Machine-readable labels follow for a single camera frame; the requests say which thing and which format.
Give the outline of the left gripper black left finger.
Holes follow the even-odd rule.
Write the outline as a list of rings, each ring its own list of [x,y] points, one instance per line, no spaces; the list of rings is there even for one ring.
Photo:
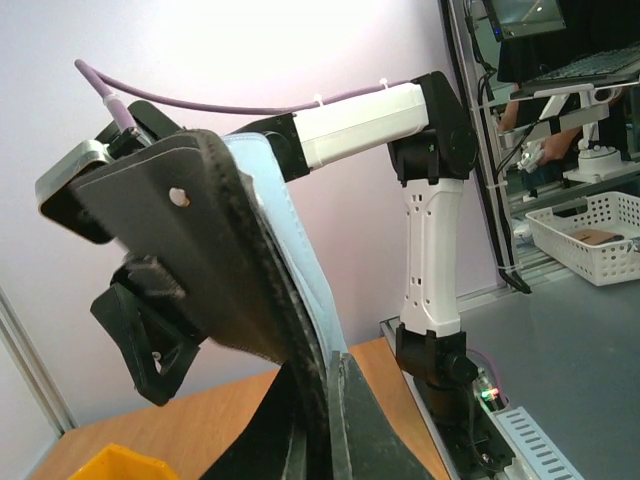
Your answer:
[[[201,477],[308,479],[311,429],[310,411],[287,362],[244,430]]]

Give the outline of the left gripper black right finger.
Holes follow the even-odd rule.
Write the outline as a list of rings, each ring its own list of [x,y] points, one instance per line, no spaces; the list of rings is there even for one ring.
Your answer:
[[[394,431],[351,354],[332,353],[328,376],[334,479],[430,479]]]

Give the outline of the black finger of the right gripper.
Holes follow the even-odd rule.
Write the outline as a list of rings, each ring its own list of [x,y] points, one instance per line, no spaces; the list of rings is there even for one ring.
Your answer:
[[[157,405],[177,393],[201,344],[180,309],[187,291],[155,256],[125,256],[90,312],[118,347],[135,390]]]

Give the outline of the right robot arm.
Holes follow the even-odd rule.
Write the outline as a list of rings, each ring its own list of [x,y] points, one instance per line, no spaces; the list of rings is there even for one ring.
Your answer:
[[[163,405],[205,338],[297,370],[313,397],[345,347],[333,295],[286,182],[384,145],[408,227],[399,363],[435,419],[469,426],[476,366],[455,295],[463,184],[478,141],[446,77],[253,114],[228,138],[182,130],[102,168],[77,189],[129,259],[93,314],[137,391]]]

